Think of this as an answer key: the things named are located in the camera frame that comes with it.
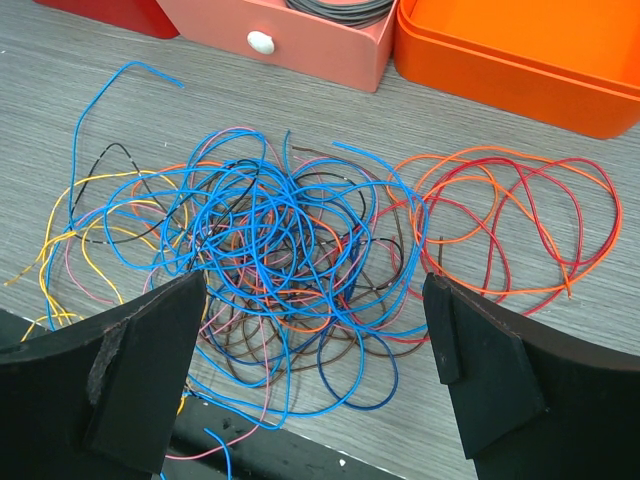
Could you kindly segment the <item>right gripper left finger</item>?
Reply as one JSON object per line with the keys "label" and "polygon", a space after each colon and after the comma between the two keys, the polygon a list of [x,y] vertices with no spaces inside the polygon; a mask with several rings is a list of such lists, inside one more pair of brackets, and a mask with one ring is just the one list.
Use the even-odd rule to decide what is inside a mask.
{"label": "right gripper left finger", "polygon": [[1,475],[149,479],[164,463],[206,300],[192,272],[26,341],[1,315]]}

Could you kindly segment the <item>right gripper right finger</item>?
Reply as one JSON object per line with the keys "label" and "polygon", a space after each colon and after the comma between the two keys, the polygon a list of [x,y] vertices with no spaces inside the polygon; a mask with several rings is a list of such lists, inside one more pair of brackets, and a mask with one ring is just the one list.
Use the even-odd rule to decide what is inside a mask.
{"label": "right gripper right finger", "polygon": [[440,381],[481,479],[635,479],[639,359],[429,274],[423,304]]}

